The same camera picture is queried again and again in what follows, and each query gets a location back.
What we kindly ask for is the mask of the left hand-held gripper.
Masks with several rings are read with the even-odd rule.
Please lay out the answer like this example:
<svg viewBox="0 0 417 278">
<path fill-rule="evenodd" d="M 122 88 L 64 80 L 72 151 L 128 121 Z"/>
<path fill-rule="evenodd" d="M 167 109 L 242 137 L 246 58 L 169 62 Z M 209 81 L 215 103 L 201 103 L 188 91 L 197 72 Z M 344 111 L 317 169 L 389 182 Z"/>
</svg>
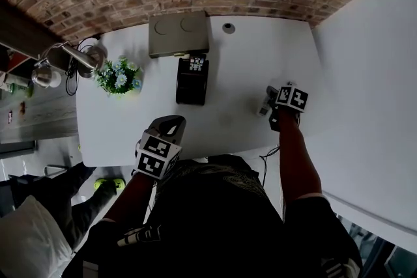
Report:
<svg viewBox="0 0 417 278">
<path fill-rule="evenodd" d="M 180 115 L 154 119 L 149 125 L 149 132 L 144 132 L 136 145 L 134 172 L 161 180 L 179 158 L 185 127 L 186 119 Z"/>
</svg>

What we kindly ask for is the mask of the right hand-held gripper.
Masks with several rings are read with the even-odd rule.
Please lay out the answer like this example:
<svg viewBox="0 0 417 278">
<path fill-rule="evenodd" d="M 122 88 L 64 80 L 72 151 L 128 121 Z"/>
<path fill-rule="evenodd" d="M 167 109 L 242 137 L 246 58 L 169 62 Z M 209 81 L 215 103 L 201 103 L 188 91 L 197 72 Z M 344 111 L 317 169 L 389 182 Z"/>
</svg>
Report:
<svg viewBox="0 0 417 278">
<path fill-rule="evenodd" d="M 271 107 L 271 115 L 269 116 L 269 124 L 272 131 L 279 132 L 279 117 L 278 109 L 280 107 L 286 107 L 292 109 L 296 123 L 300 124 L 300 114 L 306 109 L 309 94 L 303 90 L 300 90 L 292 83 L 281 86 L 279 89 L 275 89 L 273 86 L 268 86 L 266 89 L 268 96 L 267 104 Z"/>
</svg>

